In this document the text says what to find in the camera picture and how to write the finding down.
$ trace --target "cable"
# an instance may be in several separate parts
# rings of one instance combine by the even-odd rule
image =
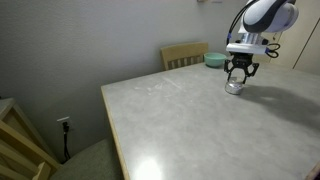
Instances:
[[[68,146],[67,146],[69,125],[67,122],[63,122],[62,126],[63,126],[63,139],[64,139],[64,157],[66,158],[66,161],[68,161],[71,158],[69,151],[68,151]]]
[[[231,23],[231,26],[229,28],[229,32],[228,32],[228,36],[227,36],[227,40],[226,40],[226,44],[228,45],[229,44],[229,41],[231,39],[231,34],[232,34],[232,31],[234,29],[234,27],[236,26],[236,24],[238,23],[239,19],[241,18],[241,16],[243,15],[243,13],[250,7],[252,6],[254,3],[256,3],[257,1],[259,0],[253,0],[251,1],[250,3],[248,3],[247,5],[245,5],[239,12],[238,14],[236,15],[236,17],[233,19],[232,23]]]
[[[279,57],[279,53],[276,50],[280,49],[281,45],[279,43],[270,43],[268,46],[275,46],[275,48],[267,48],[265,53],[271,58]]]

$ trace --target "wooden furniture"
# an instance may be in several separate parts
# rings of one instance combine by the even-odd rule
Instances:
[[[320,77],[261,64],[239,96],[203,63],[102,86],[126,179],[304,179],[320,157]]]
[[[165,70],[201,63],[207,52],[208,43],[205,42],[177,44],[160,50]]]
[[[60,164],[15,101],[0,102],[0,174],[10,179],[48,179]]]
[[[113,149],[102,140],[61,165],[14,99],[0,100],[0,179],[121,179]]]
[[[314,168],[307,175],[306,180],[319,180],[320,178],[320,162],[314,166]]]

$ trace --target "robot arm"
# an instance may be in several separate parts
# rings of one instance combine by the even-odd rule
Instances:
[[[243,26],[250,33],[285,31],[298,18],[299,12],[293,3],[288,0],[257,1],[244,13]]]
[[[276,52],[280,48],[276,44],[275,49],[267,48],[269,41],[263,38],[262,32],[282,32],[290,28],[298,18],[298,9],[294,6],[295,0],[249,0],[247,5],[236,16],[232,23],[228,39],[227,51],[234,55],[232,61],[226,60],[224,70],[229,74],[228,81],[232,71],[235,68],[243,69],[245,78],[254,76],[259,63],[252,62],[254,54],[268,54],[275,58],[278,56]],[[239,33],[242,33],[241,41],[230,43],[231,33],[236,22],[241,19]],[[229,63],[232,62],[233,67],[229,69]],[[249,72],[248,67],[252,65],[253,71]]]

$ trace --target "gray wall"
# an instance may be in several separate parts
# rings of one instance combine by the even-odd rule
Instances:
[[[161,71],[159,48],[207,41],[225,53],[225,37],[247,0],[0,0],[0,96],[14,97],[63,159],[105,138],[100,86]]]

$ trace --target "table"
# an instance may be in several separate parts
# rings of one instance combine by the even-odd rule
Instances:
[[[240,96],[198,64],[102,86],[126,179],[304,179],[320,160],[320,77],[261,64]]]

